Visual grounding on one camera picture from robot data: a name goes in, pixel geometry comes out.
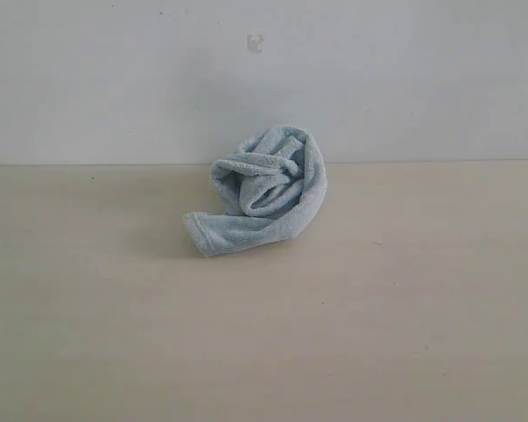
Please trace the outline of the light blue terry towel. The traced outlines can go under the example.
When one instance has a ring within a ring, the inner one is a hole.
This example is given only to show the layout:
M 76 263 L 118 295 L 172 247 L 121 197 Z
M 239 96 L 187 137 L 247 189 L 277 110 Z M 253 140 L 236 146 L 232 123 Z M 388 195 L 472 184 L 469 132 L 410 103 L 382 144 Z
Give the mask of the light blue terry towel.
M 210 168 L 224 213 L 190 212 L 183 221 L 205 256 L 290 240 L 311 223 L 326 196 L 326 166 L 311 134 L 267 129 Z

